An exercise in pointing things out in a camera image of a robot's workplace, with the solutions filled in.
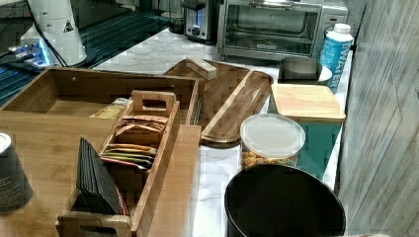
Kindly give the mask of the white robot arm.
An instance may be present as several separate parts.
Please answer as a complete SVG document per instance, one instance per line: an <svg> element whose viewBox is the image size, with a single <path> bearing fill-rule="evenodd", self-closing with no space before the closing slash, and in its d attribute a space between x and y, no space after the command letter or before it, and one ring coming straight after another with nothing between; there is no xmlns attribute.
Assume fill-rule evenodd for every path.
<svg viewBox="0 0 419 237"><path fill-rule="evenodd" d="M39 42L51 66L74 66L87 59L75 24L70 0L25 0L32 26L21 36L21 43Z"/></svg>

